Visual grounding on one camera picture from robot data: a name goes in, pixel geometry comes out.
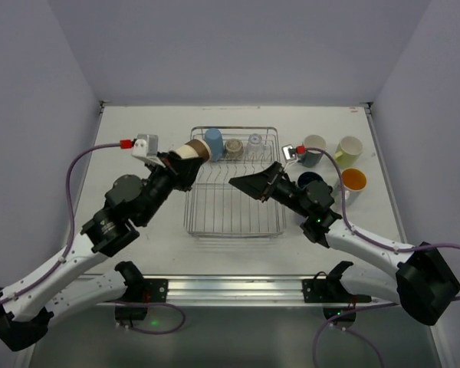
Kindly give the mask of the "brown and cream cup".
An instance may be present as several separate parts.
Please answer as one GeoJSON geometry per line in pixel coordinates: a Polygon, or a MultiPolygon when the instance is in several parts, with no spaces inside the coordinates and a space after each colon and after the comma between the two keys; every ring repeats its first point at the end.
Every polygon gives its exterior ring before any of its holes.
{"type": "Polygon", "coordinates": [[[176,149],[175,153],[181,159],[202,158],[204,163],[212,158],[212,151],[209,145],[201,139],[190,140],[176,149]]]}

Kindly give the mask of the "dark blue mug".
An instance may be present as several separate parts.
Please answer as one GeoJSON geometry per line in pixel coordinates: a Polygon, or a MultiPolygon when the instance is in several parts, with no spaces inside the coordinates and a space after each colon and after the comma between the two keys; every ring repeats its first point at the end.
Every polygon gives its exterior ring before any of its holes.
{"type": "Polygon", "coordinates": [[[314,181],[321,182],[323,180],[324,179],[322,178],[322,176],[317,174],[316,172],[306,171],[306,172],[301,173],[298,176],[297,185],[299,188],[303,189],[311,182],[314,182],[314,181]]]}

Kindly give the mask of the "teal grey mug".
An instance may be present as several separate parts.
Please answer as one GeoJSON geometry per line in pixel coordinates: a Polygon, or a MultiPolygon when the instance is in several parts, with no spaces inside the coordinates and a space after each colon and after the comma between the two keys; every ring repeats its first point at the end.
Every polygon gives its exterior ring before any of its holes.
{"type": "Polygon", "coordinates": [[[298,162],[307,168],[316,166],[323,157],[323,151],[327,148],[326,140],[319,135],[309,135],[303,140],[307,150],[298,155],[298,162]]]}

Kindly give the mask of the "white floral mug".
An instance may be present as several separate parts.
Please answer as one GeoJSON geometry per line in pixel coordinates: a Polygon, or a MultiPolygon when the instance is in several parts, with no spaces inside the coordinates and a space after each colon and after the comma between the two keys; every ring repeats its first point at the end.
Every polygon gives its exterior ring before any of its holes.
{"type": "Polygon", "coordinates": [[[360,194],[365,190],[367,186],[367,177],[359,169],[348,168],[342,171],[341,179],[335,182],[333,186],[332,196],[336,203],[336,206],[340,208],[343,202],[343,196],[340,188],[340,183],[343,183],[345,206],[352,205],[360,194]]]}

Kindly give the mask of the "light green mug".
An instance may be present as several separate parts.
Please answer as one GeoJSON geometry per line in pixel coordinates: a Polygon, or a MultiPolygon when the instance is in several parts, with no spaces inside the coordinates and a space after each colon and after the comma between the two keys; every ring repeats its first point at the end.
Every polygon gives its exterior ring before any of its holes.
{"type": "Polygon", "coordinates": [[[345,136],[338,143],[333,158],[341,169],[346,169],[358,160],[362,152],[363,144],[358,138],[345,136]]]}

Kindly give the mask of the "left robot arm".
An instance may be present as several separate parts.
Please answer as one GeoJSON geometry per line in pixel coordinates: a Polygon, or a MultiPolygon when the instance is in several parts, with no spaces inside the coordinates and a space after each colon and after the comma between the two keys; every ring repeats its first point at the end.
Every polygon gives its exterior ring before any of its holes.
{"type": "Polygon", "coordinates": [[[12,351],[38,342],[55,313],[47,304],[78,276],[139,237],[174,190],[189,191],[208,155],[157,153],[146,179],[126,174],[105,194],[103,208],[82,226],[67,245],[39,268],[7,287],[0,287],[0,340],[12,351]]]}

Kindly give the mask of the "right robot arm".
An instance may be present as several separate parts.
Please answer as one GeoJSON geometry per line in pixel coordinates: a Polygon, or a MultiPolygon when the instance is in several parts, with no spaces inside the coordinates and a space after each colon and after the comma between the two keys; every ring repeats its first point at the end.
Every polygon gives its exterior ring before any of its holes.
{"type": "Polygon", "coordinates": [[[327,297],[369,295],[398,304],[418,322],[433,326],[460,291],[458,279],[437,249],[391,241],[351,225],[333,211],[333,190],[322,179],[300,187],[275,162],[229,183],[253,199],[273,199],[303,216],[300,227],[310,242],[368,263],[368,268],[352,261],[337,264],[327,276],[327,297]]]}

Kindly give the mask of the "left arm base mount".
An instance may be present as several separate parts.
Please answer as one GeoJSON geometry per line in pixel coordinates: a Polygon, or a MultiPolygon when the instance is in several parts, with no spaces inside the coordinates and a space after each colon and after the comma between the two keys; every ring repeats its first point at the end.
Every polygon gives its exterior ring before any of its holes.
{"type": "MultiPolygon", "coordinates": [[[[131,284],[118,301],[128,303],[164,303],[167,295],[166,279],[145,279],[131,284]]],[[[114,310],[115,321],[131,327],[140,324],[148,314],[147,307],[118,304],[114,310]]]]}

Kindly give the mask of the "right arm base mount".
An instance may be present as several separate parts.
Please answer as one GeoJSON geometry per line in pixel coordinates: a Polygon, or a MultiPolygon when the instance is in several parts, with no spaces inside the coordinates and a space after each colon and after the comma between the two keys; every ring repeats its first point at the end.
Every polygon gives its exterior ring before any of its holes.
{"type": "Polygon", "coordinates": [[[357,296],[349,293],[340,283],[341,274],[338,271],[326,273],[319,271],[311,279],[302,281],[302,293],[305,303],[347,304],[346,307],[323,307],[326,319],[340,316],[357,304],[357,296]]]}

